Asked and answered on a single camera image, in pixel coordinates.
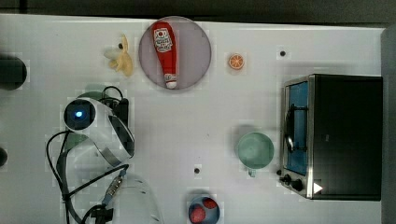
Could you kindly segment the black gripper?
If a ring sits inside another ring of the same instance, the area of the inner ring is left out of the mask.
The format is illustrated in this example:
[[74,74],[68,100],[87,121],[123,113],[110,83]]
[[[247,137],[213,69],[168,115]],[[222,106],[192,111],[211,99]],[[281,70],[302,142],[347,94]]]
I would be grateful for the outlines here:
[[106,106],[106,114],[112,126],[118,127],[121,123],[125,126],[128,125],[129,101],[126,98],[119,100],[112,97],[105,97],[102,99],[102,103]]

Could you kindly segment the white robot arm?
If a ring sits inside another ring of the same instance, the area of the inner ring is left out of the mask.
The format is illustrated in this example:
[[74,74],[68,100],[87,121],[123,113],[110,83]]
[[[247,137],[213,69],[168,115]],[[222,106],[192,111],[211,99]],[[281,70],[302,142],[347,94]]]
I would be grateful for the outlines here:
[[133,173],[134,136],[101,100],[78,97],[64,110],[69,135],[56,168],[75,224],[164,224],[149,183]]

